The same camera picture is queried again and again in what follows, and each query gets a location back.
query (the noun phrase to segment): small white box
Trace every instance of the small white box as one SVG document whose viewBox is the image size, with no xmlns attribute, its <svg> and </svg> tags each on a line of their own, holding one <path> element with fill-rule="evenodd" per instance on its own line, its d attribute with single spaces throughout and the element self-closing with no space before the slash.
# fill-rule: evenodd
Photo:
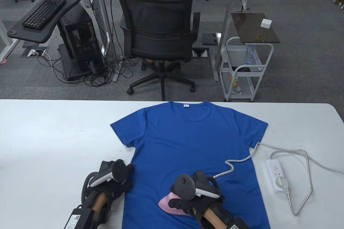
<svg viewBox="0 0 344 229">
<path fill-rule="evenodd" d="M 272 20 L 263 19 L 260 26 L 263 28 L 269 29 L 271 26 L 271 22 Z"/>
</svg>

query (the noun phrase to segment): chair armrest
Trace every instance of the chair armrest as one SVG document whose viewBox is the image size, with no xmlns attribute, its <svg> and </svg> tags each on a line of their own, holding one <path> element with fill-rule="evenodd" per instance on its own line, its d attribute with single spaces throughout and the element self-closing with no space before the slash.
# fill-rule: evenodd
<svg viewBox="0 0 344 229">
<path fill-rule="evenodd" d="M 199 20 L 200 20 L 200 13 L 194 13 L 193 16 L 193 24 L 192 24 L 192 31 L 198 33 L 199 29 Z"/>
</svg>

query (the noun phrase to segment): white power strip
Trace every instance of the white power strip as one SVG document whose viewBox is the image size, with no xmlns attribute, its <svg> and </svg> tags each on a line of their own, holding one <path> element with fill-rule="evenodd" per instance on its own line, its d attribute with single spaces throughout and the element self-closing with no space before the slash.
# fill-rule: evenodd
<svg viewBox="0 0 344 229">
<path fill-rule="evenodd" d="M 275 193 L 285 193 L 281 179 L 285 179 L 280 162 L 277 159 L 268 159 L 269 181 Z"/>
</svg>

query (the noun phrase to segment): t-shirt sleeve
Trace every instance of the t-shirt sleeve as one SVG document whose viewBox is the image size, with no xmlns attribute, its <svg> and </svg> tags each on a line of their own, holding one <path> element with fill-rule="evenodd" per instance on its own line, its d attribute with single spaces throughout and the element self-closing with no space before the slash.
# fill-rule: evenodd
<svg viewBox="0 0 344 229">
<path fill-rule="evenodd" d="M 235 110 L 232 110 L 231 118 L 232 125 L 245 144 L 254 148 L 257 142 L 261 142 L 265 130 L 268 127 L 266 122 Z"/>
<path fill-rule="evenodd" d="M 128 148 L 136 147 L 146 132 L 146 109 L 140 109 L 110 125 L 119 140 Z"/>
</svg>

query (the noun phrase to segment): black power adapter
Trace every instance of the black power adapter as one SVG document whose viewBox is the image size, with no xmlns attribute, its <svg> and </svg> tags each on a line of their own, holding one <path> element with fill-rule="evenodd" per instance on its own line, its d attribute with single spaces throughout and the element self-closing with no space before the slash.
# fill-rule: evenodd
<svg viewBox="0 0 344 229">
<path fill-rule="evenodd" d="M 64 229 L 91 229 L 93 215 L 91 208 L 74 208 Z"/>
</svg>

